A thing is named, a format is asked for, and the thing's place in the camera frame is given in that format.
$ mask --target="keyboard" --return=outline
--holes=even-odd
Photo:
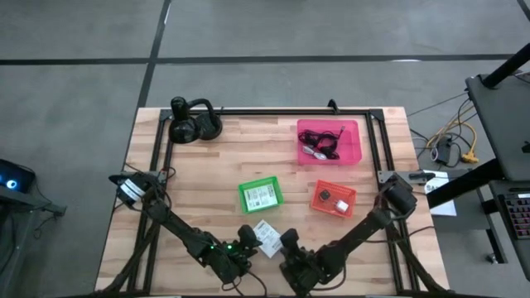
[[[510,194],[504,195],[502,201],[508,210],[517,240],[530,239],[530,198]]]

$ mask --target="gray floor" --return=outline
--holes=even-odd
[[[2,0],[0,59],[147,58],[162,4]],[[529,42],[529,28],[515,0],[174,0],[160,57],[509,54]],[[322,106],[335,99],[412,112],[462,93],[466,77],[501,62],[158,65],[147,106],[165,107],[180,95],[218,106]],[[0,158],[32,167],[43,192],[68,205],[31,244],[18,297],[94,288],[113,204],[107,176],[123,164],[145,72],[145,65],[0,66]],[[410,126],[431,135],[464,99],[419,113]],[[479,131],[476,153],[487,161],[493,152],[478,120],[471,123]],[[427,156],[421,165],[436,168]],[[490,252],[485,233],[438,233],[452,289],[528,295],[530,284],[496,223],[506,265],[483,261]]]

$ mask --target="small white item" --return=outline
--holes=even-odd
[[[337,204],[335,204],[335,208],[337,209],[337,211],[342,213],[346,212],[346,210],[348,210],[348,207],[349,205],[341,199],[337,202]]]
[[[437,189],[438,187],[444,185],[445,183],[449,182],[449,178],[447,176],[447,172],[442,171],[427,171],[423,170],[426,173],[432,173],[435,175],[434,178],[430,179],[425,184],[425,194],[430,193],[431,191]],[[436,206],[435,208],[431,209],[432,215],[445,215],[445,216],[456,216],[456,207],[455,207],[455,201],[450,200],[448,202],[445,202],[444,204],[441,204],[439,206]]]
[[[280,233],[278,233],[270,224],[262,219],[254,228],[256,237],[263,244],[259,247],[267,257],[271,258],[274,254],[282,248],[282,241],[280,241]]]
[[[123,184],[120,185],[120,189],[123,190],[131,199],[139,201],[146,193],[134,184],[130,179],[125,180]]]
[[[307,153],[309,155],[313,155],[316,159],[318,160],[321,160],[321,161],[325,161],[326,159],[328,159],[324,153],[319,153],[315,150],[313,150],[313,146],[304,146],[302,149],[301,149],[304,153]]]
[[[248,211],[265,208],[278,204],[276,192],[272,184],[254,187],[244,191]]]

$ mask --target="wooden table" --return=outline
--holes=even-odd
[[[417,170],[404,108],[383,108],[383,111],[396,170]],[[127,163],[141,170],[147,171],[149,167],[159,112],[159,108],[141,108],[137,114]],[[361,162],[355,166],[299,166],[296,159],[296,121],[299,118],[357,121],[363,152]],[[173,147],[171,166],[176,168],[176,175],[168,181],[168,193],[173,200],[172,211],[189,225],[209,231],[219,240],[231,241],[238,237],[237,230],[242,224],[255,227],[265,219],[279,233],[296,228],[300,245],[318,249],[331,240],[341,238],[371,210],[378,188],[364,117],[224,115],[222,120],[224,130],[217,139]],[[385,166],[377,126],[375,131],[379,156]],[[163,140],[159,168],[165,154],[166,135]],[[272,175],[279,179],[285,204],[279,208],[243,214],[238,185]],[[318,179],[357,190],[352,219],[341,219],[310,209],[309,202]],[[426,197],[417,195],[417,198],[417,209],[407,220],[409,233],[432,225]],[[96,289],[105,288],[133,252],[139,215],[127,208],[114,213]],[[371,240],[376,239],[385,239],[384,231],[371,237]],[[448,287],[435,231],[428,229],[415,234],[411,242],[412,250],[424,267],[442,286]],[[282,261],[281,253],[269,259],[261,251],[251,258],[251,271],[263,279],[269,295],[293,294],[278,268]],[[408,288],[405,264],[400,257],[404,284]],[[313,292],[313,295],[395,293],[387,244],[361,245],[349,255],[347,269],[347,280],[342,287],[334,291]],[[143,281],[143,270],[140,272],[138,286]],[[340,277],[335,279],[328,286],[340,281]],[[153,295],[237,295],[235,291],[221,291],[220,286],[219,279],[209,268],[201,267],[189,257],[177,237],[161,229],[152,279]],[[239,289],[245,295],[263,294],[262,287],[249,275],[243,277]]]

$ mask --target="white card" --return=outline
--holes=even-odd
[[[272,184],[245,190],[244,195],[248,211],[254,211],[278,204],[276,192],[274,192],[274,186],[272,186]]]
[[[271,258],[280,250],[280,248],[282,248],[280,233],[271,227],[271,225],[265,220],[262,219],[262,221],[258,223],[256,228],[254,228],[254,232],[256,233],[258,240],[263,243],[259,248],[261,248],[267,257]]]
[[[449,178],[447,176],[446,172],[441,171],[427,171],[424,170],[426,173],[433,173],[435,175],[434,178],[430,179],[425,184],[425,193],[428,194],[431,191],[437,189],[438,187],[444,185],[445,183],[449,182]],[[450,200],[448,202],[445,202],[444,204],[441,204],[439,206],[436,206],[435,208],[431,209],[432,215],[445,215],[445,216],[456,216],[456,207],[455,202],[453,200]]]

